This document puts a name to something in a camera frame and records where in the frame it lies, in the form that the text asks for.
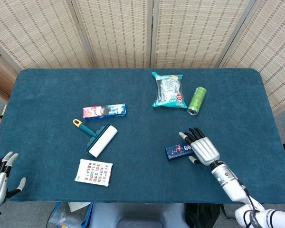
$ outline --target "black bag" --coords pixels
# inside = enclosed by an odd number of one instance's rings
[[[219,204],[187,203],[185,221],[191,228],[212,228],[219,214]]]

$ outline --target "small box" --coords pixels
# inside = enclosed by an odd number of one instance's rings
[[[83,111],[85,120],[127,116],[127,107],[125,104],[85,107]]]
[[[166,154],[168,160],[180,158],[183,156],[189,156],[194,153],[193,149],[187,143],[171,146],[166,148]]]

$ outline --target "green can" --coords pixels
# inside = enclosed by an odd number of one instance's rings
[[[207,90],[203,87],[197,87],[193,97],[191,99],[190,105],[188,106],[187,112],[190,115],[197,115],[200,111],[201,104],[206,96]]]

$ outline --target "lint roller handle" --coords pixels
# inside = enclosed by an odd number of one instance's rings
[[[90,136],[92,137],[97,136],[97,134],[91,128],[83,124],[80,120],[74,119],[73,124],[75,124],[75,126],[78,127],[79,129],[83,130],[85,133],[88,133]]]

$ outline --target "table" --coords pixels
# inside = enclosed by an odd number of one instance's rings
[[[184,74],[189,104],[207,89],[200,113],[152,104],[151,72]],[[90,137],[72,121],[82,108],[126,103],[127,117],[111,123],[117,135],[97,159],[86,154]],[[27,177],[15,201],[229,203],[210,173],[187,158],[168,161],[165,148],[182,143],[179,131],[199,127],[250,194],[262,203],[285,203],[285,153],[260,74],[253,69],[26,69],[19,73],[0,126],[0,156],[19,153],[9,189]],[[113,163],[108,188],[74,181],[80,159]]]

